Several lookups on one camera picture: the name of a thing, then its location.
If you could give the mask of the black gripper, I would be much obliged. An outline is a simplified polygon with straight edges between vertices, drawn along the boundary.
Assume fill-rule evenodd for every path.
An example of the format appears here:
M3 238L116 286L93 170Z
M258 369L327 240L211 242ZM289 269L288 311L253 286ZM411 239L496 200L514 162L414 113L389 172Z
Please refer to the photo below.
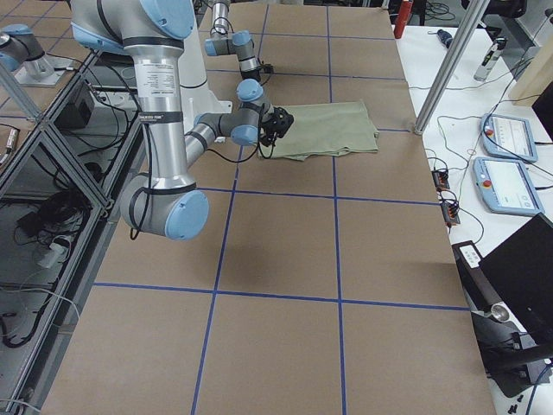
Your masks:
M252 70L243 72L244 80L255 80L257 82L261 81L262 70L260 68L254 68Z

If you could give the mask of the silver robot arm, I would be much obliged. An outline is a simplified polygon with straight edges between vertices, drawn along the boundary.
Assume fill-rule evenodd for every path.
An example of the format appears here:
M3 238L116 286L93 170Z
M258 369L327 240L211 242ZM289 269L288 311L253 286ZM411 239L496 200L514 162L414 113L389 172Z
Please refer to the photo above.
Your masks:
M208 56L235 55L242 78L261 80L262 64L254 52L254 42L248 30L235 31L228 18L230 1L213 1L210 36L204 41Z
M185 51L198 43L189 1L73 1L71 11L77 42L134 62L149 169L121 194L130 237L194 238L207 222L209 202L189 167L219 137L242 146L269 146L294 119L273 106L254 79L238 84L237 111L214 112L219 102L204 83L202 57Z

